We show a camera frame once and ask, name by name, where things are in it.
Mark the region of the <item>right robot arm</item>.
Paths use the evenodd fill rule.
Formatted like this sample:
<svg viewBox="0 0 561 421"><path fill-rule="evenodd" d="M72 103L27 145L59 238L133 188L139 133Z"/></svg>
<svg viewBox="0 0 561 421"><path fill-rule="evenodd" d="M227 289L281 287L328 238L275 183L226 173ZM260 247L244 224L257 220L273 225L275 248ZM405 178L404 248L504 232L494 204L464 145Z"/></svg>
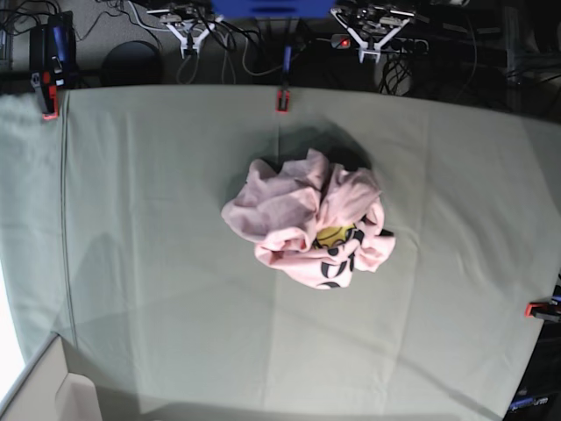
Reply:
<svg viewBox="0 0 561 421"><path fill-rule="evenodd" d="M182 59L197 56L202 43L215 32L224 16L209 1L173 1L146 6L146 13L179 41Z"/></svg>

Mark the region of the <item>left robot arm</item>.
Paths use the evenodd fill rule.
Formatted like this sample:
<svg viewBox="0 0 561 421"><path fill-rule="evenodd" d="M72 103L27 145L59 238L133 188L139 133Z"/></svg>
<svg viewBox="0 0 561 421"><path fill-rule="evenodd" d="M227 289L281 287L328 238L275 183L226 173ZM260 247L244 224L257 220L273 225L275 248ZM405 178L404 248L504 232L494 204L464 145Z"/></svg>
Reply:
<svg viewBox="0 0 561 421"><path fill-rule="evenodd" d="M414 24L419 5L418 1L337 1L330 15L343 31L331 36L331 47L356 49L359 62L378 63L384 54L426 55L429 42L403 32Z"/></svg>

